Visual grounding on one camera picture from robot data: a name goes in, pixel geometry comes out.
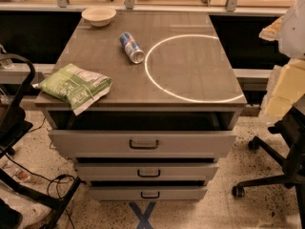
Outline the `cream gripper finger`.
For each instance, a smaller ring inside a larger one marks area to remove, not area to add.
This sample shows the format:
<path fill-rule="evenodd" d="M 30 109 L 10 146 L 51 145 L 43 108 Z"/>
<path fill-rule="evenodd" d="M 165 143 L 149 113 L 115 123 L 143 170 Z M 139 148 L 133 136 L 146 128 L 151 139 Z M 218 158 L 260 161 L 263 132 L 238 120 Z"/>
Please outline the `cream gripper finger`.
<path fill-rule="evenodd" d="M 259 33 L 259 38 L 267 41 L 275 41 L 279 38 L 283 17 L 277 18 L 272 24 L 262 29 Z"/>

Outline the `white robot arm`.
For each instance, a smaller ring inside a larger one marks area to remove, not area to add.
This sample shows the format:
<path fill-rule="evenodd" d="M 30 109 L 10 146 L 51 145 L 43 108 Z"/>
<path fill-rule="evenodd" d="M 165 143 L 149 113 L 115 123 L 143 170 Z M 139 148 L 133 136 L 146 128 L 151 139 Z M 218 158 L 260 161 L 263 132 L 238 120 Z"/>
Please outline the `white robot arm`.
<path fill-rule="evenodd" d="M 305 59 L 305 0 L 296 0 L 287 12 L 264 28 L 259 37 L 277 41 L 281 53 L 293 59 Z"/>

